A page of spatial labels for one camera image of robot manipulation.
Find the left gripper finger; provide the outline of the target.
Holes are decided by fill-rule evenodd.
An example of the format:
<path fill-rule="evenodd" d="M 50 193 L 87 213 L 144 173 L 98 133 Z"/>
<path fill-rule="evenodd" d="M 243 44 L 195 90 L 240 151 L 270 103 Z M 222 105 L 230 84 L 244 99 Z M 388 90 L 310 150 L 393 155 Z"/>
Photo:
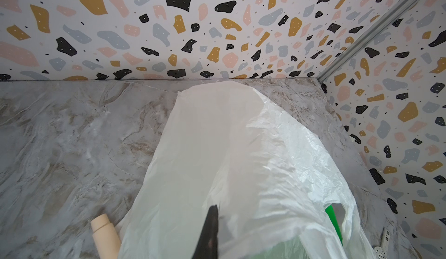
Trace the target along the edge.
<path fill-rule="evenodd" d="M 192 259 L 218 259 L 218 206 L 209 207 Z"/>

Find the white plastic bag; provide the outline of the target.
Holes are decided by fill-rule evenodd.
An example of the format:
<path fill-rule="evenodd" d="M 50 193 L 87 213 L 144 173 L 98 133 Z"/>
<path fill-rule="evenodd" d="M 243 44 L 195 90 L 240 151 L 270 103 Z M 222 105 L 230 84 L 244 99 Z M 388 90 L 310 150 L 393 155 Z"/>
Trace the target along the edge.
<path fill-rule="evenodd" d="M 221 259 L 373 259 L 347 181 L 320 139 L 253 87 L 179 92 L 123 223 L 121 259 L 190 259 L 218 206 Z M 343 245 L 325 209 L 336 213 Z"/>

